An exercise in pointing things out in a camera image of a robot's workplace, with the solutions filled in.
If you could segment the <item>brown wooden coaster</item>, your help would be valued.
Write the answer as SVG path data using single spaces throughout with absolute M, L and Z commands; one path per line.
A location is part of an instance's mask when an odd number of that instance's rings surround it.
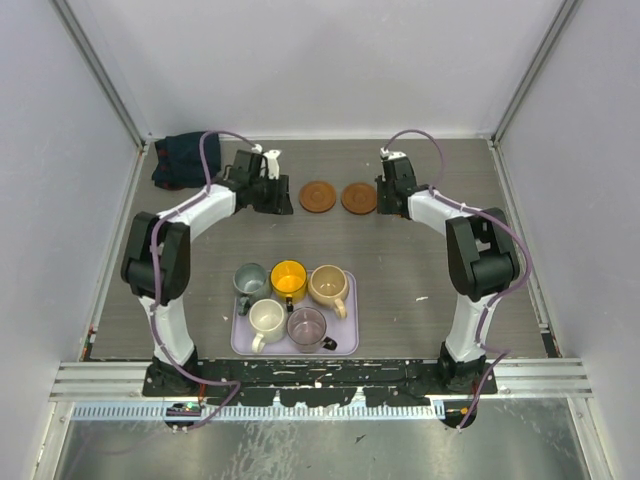
M 335 188 L 326 181 L 311 181 L 305 184 L 299 191 L 299 203 L 302 208 L 310 213 L 325 213 L 331 210 L 336 203 Z
M 341 204 L 352 214 L 369 214 L 377 208 L 376 189 L 363 182 L 349 184 L 342 191 Z

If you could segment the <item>beige ceramic mug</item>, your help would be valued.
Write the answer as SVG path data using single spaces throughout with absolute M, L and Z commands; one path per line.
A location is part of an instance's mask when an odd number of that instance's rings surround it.
M 309 278 L 308 293 L 320 306 L 332 309 L 338 319 L 347 317 L 346 299 L 350 292 L 346 273 L 335 265 L 316 268 Z

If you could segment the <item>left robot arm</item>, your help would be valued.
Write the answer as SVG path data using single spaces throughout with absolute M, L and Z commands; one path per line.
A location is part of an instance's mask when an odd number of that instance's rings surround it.
M 239 150 L 222 175 L 205 173 L 207 183 L 194 196 L 157 214 L 140 212 L 132 220 L 121 277 L 148 318 L 154 342 L 151 376 L 178 396 L 191 395 L 199 385 L 239 389 L 236 380 L 200 376 L 183 300 L 191 278 L 191 245 L 246 207 L 291 215 L 289 176 L 281 172 L 280 156 L 280 150 L 263 151 L 258 145 Z

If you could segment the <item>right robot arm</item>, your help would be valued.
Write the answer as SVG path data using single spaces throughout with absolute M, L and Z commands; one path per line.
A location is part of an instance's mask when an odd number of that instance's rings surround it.
M 448 273 L 457 300 L 437 370 L 444 390 L 462 393 L 483 374 L 486 337 L 499 295 L 520 275 L 512 231 L 502 210 L 469 207 L 418 184 L 406 154 L 383 151 L 381 164 L 377 212 L 424 224 L 446 240 Z

